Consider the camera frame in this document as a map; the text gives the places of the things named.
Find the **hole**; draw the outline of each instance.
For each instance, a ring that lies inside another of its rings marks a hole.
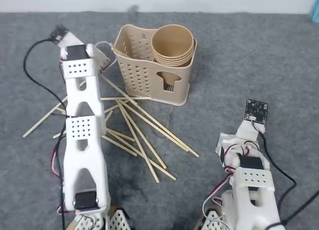
[[[77,147],[81,150],[84,151],[86,147],[88,146],[88,140],[87,139],[80,139],[77,141]]]
[[[171,72],[157,72],[156,75],[163,78],[163,89],[165,91],[174,91],[176,81],[180,81],[181,77]]]

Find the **wire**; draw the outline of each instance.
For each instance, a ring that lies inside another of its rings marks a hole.
[[[91,217],[89,217],[89,216],[87,216],[87,215],[84,215],[84,214],[82,214],[82,216],[91,220],[91,222],[92,222],[92,226],[90,227],[90,230],[92,230],[92,229],[93,229],[93,227],[94,227],[94,225],[95,225],[95,224],[94,224],[94,220],[93,220],[93,218],[91,218]]]
[[[205,201],[204,201],[204,203],[203,203],[203,205],[202,205],[202,212],[203,212],[205,218],[207,218],[208,220],[210,220],[210,221],[212,221],[212,222],[218,222],[218,223],[224,224],[224,225],[228,228],[228,230],[230,230],[230,227],[227,225],[227,223],[225,223],[224,221],[222,221],[222,220],[220,220],[220,219],[217,219],[217,218],[211,219],[211,218],[209,218],[209,217],[206,215],[206,213],[205,213],[205,205],[206,205],[207,201],[210,200],[210,199],[217,193],[217,191],[220,190],[220,189],[227,183],[227,180],[228,180],[231,176],[233,176],[233,173],[229,173],[229,174],[226,176],[226,178],[223,179],[223,180],[213,189],[213,191],[212,191],[212,192],[209,194],[209,196],[205,199]]]
[[[43,39],[40,41],[35,42],[26,52],[24,59],[23,59],[23,71],[26,74],[26,76],[35,84],[37,84],[38,86],[42,87],[43,89],[45,89],[46,91],[48,91],[49,93],[51,93],[60,103],[61,105],[66,109],[65,104],[63,103],[63,101],[53,92],[51,91],[49,88],[47,88],[46,86],[44,86],[43,84],[41,84],[40,82],[36,81],[33,77],[30,76],[30,74],[27,72],[26,70],[26,61],[31,53],[31,51],[39,44],[44,43],[44,42],[53,42],[52,39]],[[58,174],[59,175],[59,180],[60,180],[60,205],[61,205],[61,216],[62,216],[62,229],[65,230],[65,216],[64,216],[64,197],[63,197],[63,178],[62,178],[62,169],[61,169],[61,165],[60,165],[60,160],[59,160],[59,147],[60,147],[60,143],[62,140],[62,136],[63,136],[63,132],[65,131],[65,122],[62,128],[62,131],[59,135],[58,141],[55,144],[55,147],[53,149],[53,154],[52,154],[52,158],[53,156],[54,158],[56,158],[57,160],[57,166],[58,166],[58,171],[59,173],[55,172],[54,174]]]
[[[221,198],[214,197],[212,199],[212,201],[213,201],[214,204],[218,205],[221,209],[223,209],[223,206],[222,206],[223,201],[221,200]]]
[[[268,227],[265,228],[265,230],[269,230],[272,227],[283,225],[286,226],[288,222],[293,219],[295,216],[297,216],[302,210],[304,210],[309,204],[311,204],[316,197],[319,195],[319,190],[317,190],[304,204],[302,204],[296,211],[294,211],[289,217],[286,219],[282,220],[280,223],[274,223],[269,225]]]
[[[272,163],[272,165],[279,171],[281,172],[286,178],[288,178],[289,180],[291,180],[293,182],[293,185],[291,187],[289,187],[283,194],[282,196],[279,198],[279,201],[277,203],[277,206],[278,206],[278,213],[279,213],[279,216],[281,215],[281,207],[282,207],[282,203],[285,199],[285,197],[292,191],[292,189],[294,189],[296,186],[297,186],[297,182],[295,181],[295,179],[293,177],[291,177],[289,174],[287,174],[285,171],[283,171],[275,162],[274,160],[272,159],[271,155],[269,154],[268,152],[268,149],[267,149],[267,142],[266,142],[266,138],[264,136],[264,134],[262,134],[258,129],[256,129],[255,125],[254,125],[254,122],[252,121],[252,125],[254,127],[255,130],[258,131],[258,133],[260,134],[261,138],[263,139],[263,144],[264,144],[264,150],[265,150],[265,153],[269,159],[269,161]]]
[[[259,147],[258,147],[258,145],[257,145],[255,142],[252,142],[252,141],[250,141],[250,140],[247,140],[247,141],[244,142],[244,144],[246,144],[246,143],[252,143],[252,144],[254,144],[254,145],[256,146],[257,150],[259,150]]]

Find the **white robotic arm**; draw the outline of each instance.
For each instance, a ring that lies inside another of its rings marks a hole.
[[[270,164],[259,151],[257,142],[256,129],[265,131],[268,105],[247,100],[247,106],[237,133],[221,133],[216,147],[222,166],[233,171],[229,181],[232,190],[221,196],[223,221],[230,230],[264,230],[280,222]],[[273,230],[284,229],[273,227]]]
[[[94,223],[94,230],[109,229],[107,213],[111,197],[101,149],[100,136],[105,134],[105,124],[98,75],[110,59],[93,44],[83,44],[63,26],[58,26],[51,38],[57,40],[56,44],[61,48],[60,61],[68,95],[67,143],[63,162],[65,208],[89,217]],[[86,88],[81,90],[80,82],[83,80]],[[83,103],[89,105],[94,115],[78,117]],[[87,141],[84,150],[80,148],[82,140]],[[77,190],[82,169],[87,169],[91,174],[95,189],[82,192]]]

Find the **perforated basket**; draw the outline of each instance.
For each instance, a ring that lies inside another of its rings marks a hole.
[[[194,60],[197,41],[194,39],[194,54],[183,67],[167,67],[154,62],[151,38],[157,29],[124,25],[115,41],[115,52],[130,96],[152,97],[152,100],[176,106],[186,103],[189,91],[189,76]],[[172,85],[162,78],[162,73],[178,75]]]

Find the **red wire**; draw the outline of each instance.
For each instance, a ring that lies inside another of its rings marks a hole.
[[[216,191],[216,189],[220,188],[221,186],[223,186],[225,184],[225,182],[233,175],[233,173],[229,173],[227,174],[226,178],[224,178],[214,189],[213,191],[210,192],[209,195],[211,195],[213,192]]]

